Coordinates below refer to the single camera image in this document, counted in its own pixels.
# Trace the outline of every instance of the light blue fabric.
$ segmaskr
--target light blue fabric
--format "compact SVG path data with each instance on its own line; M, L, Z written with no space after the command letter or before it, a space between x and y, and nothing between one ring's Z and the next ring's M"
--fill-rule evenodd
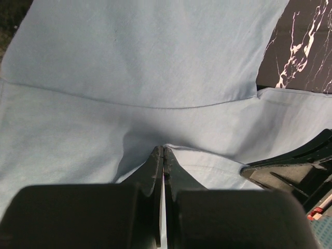
M164 144L209 188L256 188L244 163L332 128L331 96L256 92L286 4L35 0L2 62L0 213L26 185L115 182Z

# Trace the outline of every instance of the light blue cloth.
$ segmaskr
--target light blue cloth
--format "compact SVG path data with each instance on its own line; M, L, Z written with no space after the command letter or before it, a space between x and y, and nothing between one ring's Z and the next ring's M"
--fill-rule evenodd
M0 214L26 185L115 182L164 144L208 188L256 188L244 163L332 128L331 96L256 92L287 2L35 0L2 62Z

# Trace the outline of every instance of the white vein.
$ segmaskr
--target white vein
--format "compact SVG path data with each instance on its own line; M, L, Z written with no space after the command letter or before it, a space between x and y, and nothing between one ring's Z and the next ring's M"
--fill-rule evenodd
M292 43L290 44L290 56L288 62L284 65L284 70L279 73L279 81L275 85L277 88L285 88L291 81L291 79L295 78L297 73L301 73L307 63L308 56L314 42L315 33L318 31L321 26L324 13L326 11L328 5L328 0L325 0L324 5L318 5L315 10L315 15L311 22L311 26L308 27L307 32L305 33L302 42L299 44L294 44L294 26L296 16L300 14L300 12L295 12L293 14L293 24L292 24L292 32L291 39Z

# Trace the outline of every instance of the red object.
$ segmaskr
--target red object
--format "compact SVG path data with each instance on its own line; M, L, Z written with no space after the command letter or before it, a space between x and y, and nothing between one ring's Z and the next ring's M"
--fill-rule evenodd
M314 218L313 218L313 216L315 215L315 214L321 214L323 212L323 209L321 209L320 207L315 207L315 209L308 215L308 219L309 220L315 220Z

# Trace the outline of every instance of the black marble surface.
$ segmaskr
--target black marble surface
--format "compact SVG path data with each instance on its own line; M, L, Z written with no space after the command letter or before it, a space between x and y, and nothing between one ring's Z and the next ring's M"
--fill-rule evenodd
M290 0L267 45L256 83L332 93L332 1Z

